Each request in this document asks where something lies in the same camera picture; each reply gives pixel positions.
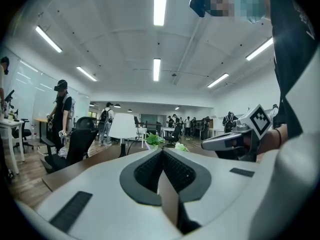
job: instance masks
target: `white ceiling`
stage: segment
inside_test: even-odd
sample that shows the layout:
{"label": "white ceiling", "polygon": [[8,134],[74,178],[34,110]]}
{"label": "white ceiling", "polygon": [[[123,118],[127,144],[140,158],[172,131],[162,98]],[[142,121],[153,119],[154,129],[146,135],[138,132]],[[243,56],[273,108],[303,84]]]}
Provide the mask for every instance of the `white ceiling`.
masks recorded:
{"label": "white ceiling", "polygon": [[[189,1],[167,0],[164,26],[154,26],[154,0],[30,0],[9,34],[95,90],[137,84],[150,89],[153,58],[161,58],[158,85],[204,93],[235,84],[273,63],[273,47],[251,61],[245,59],[271,37],[270,22],[230,22],[209,15],[199,18],[189,8]],[[36,25],[46,30],[62,53],[35,32]],[[84,76],[77,66],[95,75],[98,82]],[[190,74],[172,77],[167,71]],[[208,89],[223,73],[230,76]]]}

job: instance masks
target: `person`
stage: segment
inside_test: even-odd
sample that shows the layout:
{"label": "person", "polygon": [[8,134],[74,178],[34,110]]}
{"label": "person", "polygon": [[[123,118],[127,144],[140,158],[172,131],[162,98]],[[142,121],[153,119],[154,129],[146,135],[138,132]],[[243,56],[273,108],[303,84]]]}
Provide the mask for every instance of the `person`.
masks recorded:
{"label": "person", "polygon": [[183,129],[184,129],[184,121],[182,120],[182,117],[180,117],[180,135],[182,136],[183,134]]}
{"label": "person", "polygon": [[186,119],[185,122],[184,122],[184,125],[185,125],[184,137],[187,137],[187,135],[191,136],[191,133],[190,133],[190,124],[191,124],[190,116],[188,116],[187,119]]}
{"label": "person", "polygon": [[69,132],[70,124],[68,121],[69,112],[72,109],[72,97],[68,94],[68,83],[66,80],[59,80],[54,87],[57,92],[55,99],[55,107],[48,116],[48,121],[52,122],[52,141],[55,144],[57,154],[62,157],[67,157],[67,149],[65,147],[67,140],[67,132]]}
{"label": "person", "polygon": [[231,132],[232,127],[233,127],[232,122],[234,120],[238,120],[238,119],[239,118],[236,117],[233,112],[230,112],[230,111],[228,112],[228,115],[226,115],[222,121],[222,125],[224,126],[224,133],[225,134]]}
{"label": "person", "polygon": [[109,131],[111,128],[111,124],[115,118],[115,114],[112,111],[113,104],[111,102],[108,102],[106,104],[106,107],[102,110],[101,116],[99,119],[99,146],[104,146],[106,148],[110,147],[112,145],[111,138],[109,136]]}
{"label": "person", "polygon": [[194,117],[190,123],[191,137],[195,137],[197,128],[197,119]]}
{"label": "person", "polygon": [[277,118],[278,111],[279,111],[278,105],[277,105],[277,104],[274,104],[274,105],[272,106],[272,110],[271,110],[271,112],[270,112],[270,114],[269,114],[269,118],[270,118],[270,121],[271,121],[272,129],[275,129],[275,128],[276,128],[276,121],[277,121],[277,120],[274,119],[274,118]]}
{"label": "person", "polygon": [[[9,64],[10,60],[8,57],[3,57],[0,60],[0,99],[1,99],[1,110],[0,114],[4,114],[5,110],[5,75],[8,75],[9,73]],[[4,143],[2,141],[2,137],[0,134],[0,167],[1,167],[1,173],[6,179],[8,183],[12,182],[12,179],[14,177],[13,172],[8,169],[6,160],[5,160],[5,149],[4,149]]]}
{"label": "person", "polygon": [[171,118],[170,115],[168,116],[168,118],[169,118],[169,121],[166,121],[166,123],[168,124],[169,128],[172,128],[175,121]]}
{"label": "person", "polygon": [[[277,116],[283,125],[264,135],[258,154],[278,149],[288,139],[299,136],[302,127],[286,95],[311,61],[319,40],[302,8],[295,0],[190,0],[189,6],[202,18],[207,12],[213,17],[230,17],[248,24],[263,18],[271,22],[273,61],[280,88]],[[250,141],[248,137],[243,140],[247,146]]]}

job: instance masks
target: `white shirt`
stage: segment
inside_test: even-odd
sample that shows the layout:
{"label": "white shirt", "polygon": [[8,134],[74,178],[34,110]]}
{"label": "white shirt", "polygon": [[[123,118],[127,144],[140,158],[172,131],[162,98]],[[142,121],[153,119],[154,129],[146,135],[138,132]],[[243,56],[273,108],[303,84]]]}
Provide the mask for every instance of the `white shirt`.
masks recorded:
{"label": "white shirt", "polygon": [[0,65],[0,89],[5,89],[4,80],[5,80],[4,67]]}
{"label": "white shirt", "polygon": [[191,121],[190,120],[185,120],[185,127],[186,128],[190,128],[190,124],[191,124]]}

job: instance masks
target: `white desk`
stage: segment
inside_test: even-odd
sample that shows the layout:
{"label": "white desk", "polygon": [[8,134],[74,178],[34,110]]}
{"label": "white desk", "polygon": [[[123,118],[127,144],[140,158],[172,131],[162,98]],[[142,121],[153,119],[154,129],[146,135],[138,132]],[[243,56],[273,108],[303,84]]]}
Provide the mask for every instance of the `white desk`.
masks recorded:
{"label": "white desk", "polygon": [[9,149],[10,149],[10,155],[14,167],[14,171],[16,174],[19,173],[18,166],[17,166],[17,161],[15,158],[15,152],[14,152],[14,146],[12,143],[12,128],[18,127],[19,128],[19,144],[20,144],[20,153],[22,157],[22,161],[25,161],[25,155],[24,155],[24,147],[22,144],[22,124],[23,121],[15,122],[15,121],[9,121],[8,119],[0,120],[0,127],[1,128],[6,128],[8,130],[8,140],[9,140]]}
{"label": "white desk", "polygon": [[170,127],[161,127],[161,137],[163,138],[166,134],[166,132],[174,132],[175,128]]}

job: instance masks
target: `black cap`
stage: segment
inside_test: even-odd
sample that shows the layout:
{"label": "black cap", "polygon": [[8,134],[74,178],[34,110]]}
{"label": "black cap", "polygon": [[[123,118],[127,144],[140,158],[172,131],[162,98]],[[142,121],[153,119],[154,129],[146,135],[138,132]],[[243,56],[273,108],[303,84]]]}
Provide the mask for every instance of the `black cap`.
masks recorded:
{"label": "black cap", "polygon": [[64,90],[68,89],[68,83],[66,80],[60,80],[57,86],[54,87],[56,92],[63,92]]}
{"label": "black cap", "polygon": [[0,63],[6,63],[6,70],[4,71],[5,75],[8,75],[9,73],[9,64],[10,64],[10,60],[8,57],[3,57],[0,61]]}

